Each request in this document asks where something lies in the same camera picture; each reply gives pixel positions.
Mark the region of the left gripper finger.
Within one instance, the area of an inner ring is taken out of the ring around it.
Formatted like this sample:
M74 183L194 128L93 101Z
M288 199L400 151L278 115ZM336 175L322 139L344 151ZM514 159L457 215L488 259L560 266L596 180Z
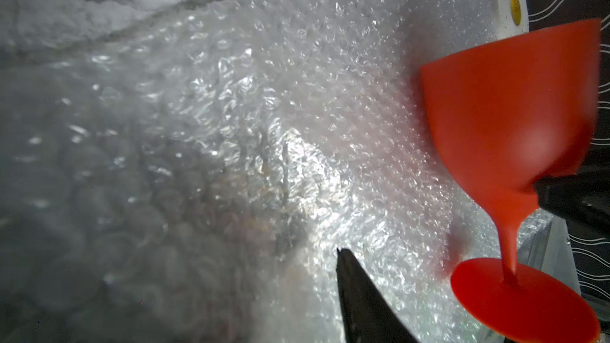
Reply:
M338 298L346 341L417 343L353 252L338 249L337 258Z

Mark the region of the red wine glass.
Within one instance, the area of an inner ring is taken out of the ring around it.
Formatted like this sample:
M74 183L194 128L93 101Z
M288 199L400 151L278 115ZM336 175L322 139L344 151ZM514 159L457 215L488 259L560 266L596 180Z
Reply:
M476 320L516 342L594 342L600 322L573 289L517 259L535 183L574 174L597 124L600 20L536 30L423 65L433 143L491 217L501 256L456 266L451 287Z

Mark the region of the bubble wrap of red glass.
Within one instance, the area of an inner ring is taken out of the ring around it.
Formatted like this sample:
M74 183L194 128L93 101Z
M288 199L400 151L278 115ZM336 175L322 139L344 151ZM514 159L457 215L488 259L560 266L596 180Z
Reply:
M352 249L423 342L499 253L417 73L492 0L1 0L1 340L341 342Z

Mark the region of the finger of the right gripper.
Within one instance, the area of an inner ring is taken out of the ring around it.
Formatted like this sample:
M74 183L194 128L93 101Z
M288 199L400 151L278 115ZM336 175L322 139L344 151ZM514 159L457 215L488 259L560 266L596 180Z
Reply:
M609 169L548 176L534 184L539 207L609 236Z

